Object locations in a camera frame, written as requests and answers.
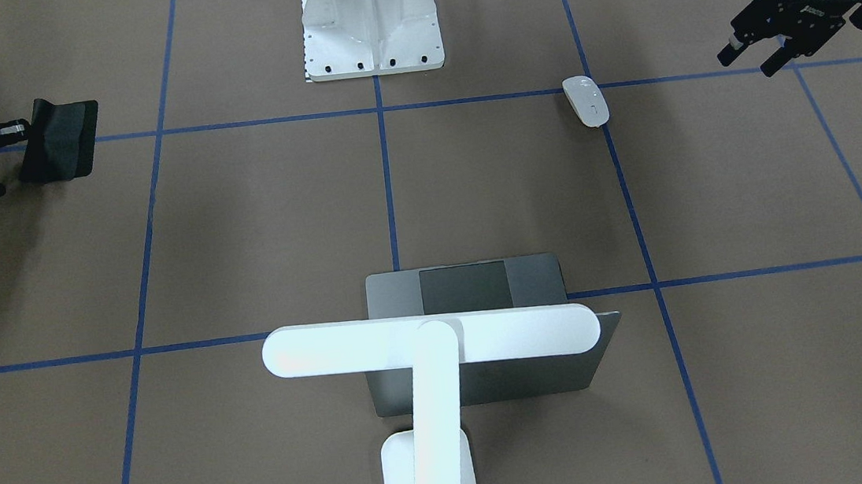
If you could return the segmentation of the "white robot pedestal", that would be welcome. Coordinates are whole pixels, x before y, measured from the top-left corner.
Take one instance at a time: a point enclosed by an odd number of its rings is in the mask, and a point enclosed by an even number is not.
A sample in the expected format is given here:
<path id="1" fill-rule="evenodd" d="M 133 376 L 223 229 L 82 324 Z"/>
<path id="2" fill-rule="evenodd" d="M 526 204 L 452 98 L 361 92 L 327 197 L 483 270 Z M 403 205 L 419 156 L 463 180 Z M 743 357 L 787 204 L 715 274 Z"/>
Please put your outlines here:
<path id="1" fill-rule="evenodd" d="M 440 69 L 435 0 L 300 0 L 307 81 Z"/>

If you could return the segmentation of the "white desk lamp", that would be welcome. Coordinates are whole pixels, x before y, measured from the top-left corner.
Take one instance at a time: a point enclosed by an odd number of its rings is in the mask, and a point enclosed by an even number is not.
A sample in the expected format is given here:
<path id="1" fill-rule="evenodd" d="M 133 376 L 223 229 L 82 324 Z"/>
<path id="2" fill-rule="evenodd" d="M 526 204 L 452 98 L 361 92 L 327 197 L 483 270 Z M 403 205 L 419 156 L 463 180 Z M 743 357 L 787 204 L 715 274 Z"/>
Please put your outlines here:
<path id="1" fill-rule="evenodd" d="M 541 305 L 287 325 L 265 339 L 261 357 L 286 379 L 411 371 L 413 426 L 379 449 L 383 484 L 477 484 L 459 367 L 589 352 L 601 333 L 584 305 Z"/>

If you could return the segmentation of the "white computer mouse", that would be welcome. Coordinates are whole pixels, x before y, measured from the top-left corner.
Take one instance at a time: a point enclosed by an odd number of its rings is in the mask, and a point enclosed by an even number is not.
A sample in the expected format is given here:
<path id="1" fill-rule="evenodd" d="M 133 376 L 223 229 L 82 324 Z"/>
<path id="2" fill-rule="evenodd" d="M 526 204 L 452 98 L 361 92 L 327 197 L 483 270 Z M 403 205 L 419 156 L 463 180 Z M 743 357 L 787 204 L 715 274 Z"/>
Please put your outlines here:
<path id="1" fill-rule="evenodd" d="M 561 83 L 564 95 L 583 126 L 599 128 L 610 120 L 609 104 L 589 76 L 571 76 Z"/>

